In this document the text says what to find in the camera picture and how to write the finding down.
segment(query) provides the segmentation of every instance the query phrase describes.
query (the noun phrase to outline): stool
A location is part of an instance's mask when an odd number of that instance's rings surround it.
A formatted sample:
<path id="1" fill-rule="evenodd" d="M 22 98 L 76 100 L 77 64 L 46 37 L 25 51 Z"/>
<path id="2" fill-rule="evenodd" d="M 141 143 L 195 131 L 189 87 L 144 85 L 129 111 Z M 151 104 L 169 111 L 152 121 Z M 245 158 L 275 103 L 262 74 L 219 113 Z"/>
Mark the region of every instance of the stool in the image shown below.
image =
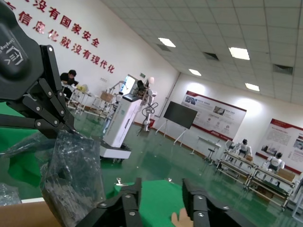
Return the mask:
<path id="1" fill-rule="evenodd" d="M 209 148 L 208 150 L 209 150 L 209 154 L 208 154 L 207 157 L 204 158 L 204 159 L 206 159 L 207 161 L 212 160 L 212 156 L 213 156 L 213 154 L 214 154 L 214 152 L 215 152 L 214 149 L 210 149 L 210 148 Z"/>

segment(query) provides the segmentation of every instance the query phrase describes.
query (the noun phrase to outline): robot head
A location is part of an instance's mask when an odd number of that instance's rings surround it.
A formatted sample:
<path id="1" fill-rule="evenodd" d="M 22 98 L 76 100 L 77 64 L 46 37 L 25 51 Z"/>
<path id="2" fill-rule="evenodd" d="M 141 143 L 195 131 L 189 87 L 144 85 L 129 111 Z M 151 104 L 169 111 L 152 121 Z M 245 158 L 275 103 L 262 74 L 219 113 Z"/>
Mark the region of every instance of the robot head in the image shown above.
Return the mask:
<path id="1" fill-rule="evenodd" d="M 277 157 L 277 158 L 282 158 L 282 155 L 283 155 L 283 154 L 282 154 L 281 152 L 279 152 L 279 153 L 277 153 L 276 157 Z"/>

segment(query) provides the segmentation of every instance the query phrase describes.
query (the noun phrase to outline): white wall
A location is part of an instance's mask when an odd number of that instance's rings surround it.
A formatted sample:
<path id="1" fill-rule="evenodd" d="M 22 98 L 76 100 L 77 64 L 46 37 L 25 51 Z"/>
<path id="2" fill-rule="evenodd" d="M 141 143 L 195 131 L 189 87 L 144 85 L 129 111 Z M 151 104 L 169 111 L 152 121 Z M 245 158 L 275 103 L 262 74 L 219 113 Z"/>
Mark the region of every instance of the white wall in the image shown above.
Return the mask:
<path id="1" fill-rule="evenodd" d="M 170 100 L 180 104 L 188 90 L 246 109 L 247 113 L 234 141 L 242 141 L 246 138 L 249 145 L 252 147 L 253 154 L 256 153 L 256 149 L 258 149 L 259 143 L 265 135 L 272 118 L 303 128 L 303 106 L 261 96 L 254 94 L 253 92 L 212 83 L 185 74 L 181 74 Z M 164 121 L 164 119 L 158 121 L 156 128 L 159 128 Z M 181 126 L 172 122 L 169 123 L 168 135 L 173 138 L 177 138 L 182 131 L 183 128 Z M 195 127 L 191 127 L 190 131 L 186 133 L 183 143 L 194 148 L 196 147 L 198 136 L 214 142 L 218 141 L 218 138 Z M 208 145 L 201 142 L 198 150 L 201 153 L 208 155 L 208 147 Z M 259 157 L 255 157 L 254 161 L 262 163 L 264 160 Z"/>
<path id="2" fill-rule="evenodd" d="M 96 95 L 100 95 L 102 90 L 112 87 L 118 81 L 124 80 L 128 74 L 137 79 L 141 79 L 140 73 L 145 74 L 146 77 L 155 77 L 155 85 L 151 88 L 158 92 L 155 101 L 160 106 L 156 114 L 159 112 L 168 95 L 168 88 L 172 86 L 178 72 L 100 0 L 47 0 L 45 13 L 33 6 L 34 0 L 9 2 L 16 7 L 14 13 L 17 19 L 22 11 L 29 13 L 33 18 L 29 26 L 20 23 L 26 34 L 39 44 L 51 44 L 54 47 L 60 73 L 75 69 L 76 80 L 81 84 L 87 84 L 89 91 Z M 56 20 L 50 18 L 50 7 L 56 8 L 61 13 Z M 60 25 L 63 15 L 72 20 L 68 29 Z M 45 24 L 44 34 L 39 34 L 33 29 L 37 21 Z M 82 27 L 82 33 L 84 30 L 89 31 L 92 34 L 91 39 L 99 39 L 98 48 L 82 39 L 81 32 L 80 35 L 76 35 L 71 31 L 74 23 Z M 52 29 L 59 34 L 56 43 L 48 39 L 48 32 Z M 69 49 L 60 45 L 63 36 L 71 39 Z M 82 50 L 89 50 L 101 60 L 105 59 L 108 66 L 113 64 L 114 73 L 111 74 L 107 69 L 100 68 L 100 65 L 93 64 L 90 59 L 84 59 L 82 53 L 77 55 L 72 52 L 75 43 L 80 44 Z M 136 120 L 139 122 L 143 120 L 141 114 Z"/>

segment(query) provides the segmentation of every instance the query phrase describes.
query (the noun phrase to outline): monitor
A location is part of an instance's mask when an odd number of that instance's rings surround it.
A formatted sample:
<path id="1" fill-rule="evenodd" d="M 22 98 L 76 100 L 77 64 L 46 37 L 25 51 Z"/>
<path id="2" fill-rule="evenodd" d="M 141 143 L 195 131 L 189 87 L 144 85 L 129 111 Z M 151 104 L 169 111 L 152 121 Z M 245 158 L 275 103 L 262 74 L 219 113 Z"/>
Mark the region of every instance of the monitor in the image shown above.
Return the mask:
<path id="1" fill-rule="evenodd" d="M 178 103 L 170 102 L 164 114 L 164 118 L 190 129 L 197 113 L 196 110 L 182 106 Z"/>

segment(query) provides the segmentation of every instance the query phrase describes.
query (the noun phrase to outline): banner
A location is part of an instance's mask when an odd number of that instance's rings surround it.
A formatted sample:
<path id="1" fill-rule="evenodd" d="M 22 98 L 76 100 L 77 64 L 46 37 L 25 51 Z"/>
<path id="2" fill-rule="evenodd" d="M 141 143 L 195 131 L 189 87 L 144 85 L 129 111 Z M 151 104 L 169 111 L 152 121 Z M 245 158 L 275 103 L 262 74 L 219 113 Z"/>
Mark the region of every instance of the banner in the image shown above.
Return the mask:
<path id="1" fill-rule="evenodd" d="M 267 159 L 278 152 L 287 169 L 303 172 L 303 129 L 272 119 L 256 154 Z"/>
<path id="2" fill-rule="evenodd" d="M 181 103 L 198 114 L 193 126 L 222 140 L 233 140 L 246 110 L 187 91 Z"/>

